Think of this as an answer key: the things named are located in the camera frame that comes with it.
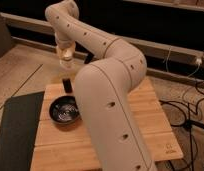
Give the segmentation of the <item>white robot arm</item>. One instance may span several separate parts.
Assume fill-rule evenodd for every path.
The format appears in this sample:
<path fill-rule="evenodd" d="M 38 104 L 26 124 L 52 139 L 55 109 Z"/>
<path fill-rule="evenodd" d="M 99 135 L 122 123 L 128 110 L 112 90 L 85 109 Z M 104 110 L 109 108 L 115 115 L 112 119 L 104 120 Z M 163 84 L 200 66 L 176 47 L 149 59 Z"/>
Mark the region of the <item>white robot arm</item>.
<path fill-rule="evenodd" d="M 79 21 L 74 0 L 48 6 L 45 16 L 60 49 L 78 42 L 97 58 L 77 73 L 74 95 L 102 170 L 157 171 L 127 98 L 146 75 L 142 52 Z"/>

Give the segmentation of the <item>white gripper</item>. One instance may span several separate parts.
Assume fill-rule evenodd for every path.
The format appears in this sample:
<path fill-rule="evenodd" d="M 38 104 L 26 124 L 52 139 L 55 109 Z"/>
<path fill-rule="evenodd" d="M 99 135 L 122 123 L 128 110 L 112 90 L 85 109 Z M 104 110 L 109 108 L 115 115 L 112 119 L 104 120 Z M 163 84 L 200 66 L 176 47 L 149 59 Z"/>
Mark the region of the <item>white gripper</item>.
<path fill-rule="evenodd" d="M 57 56 L 59 58 L 60 65 L 65 69 L 70 69 L 73 64 L 73 55 L 75 52 L 75 44 L 70 47 L 61 49 L 56 47 Z"/>

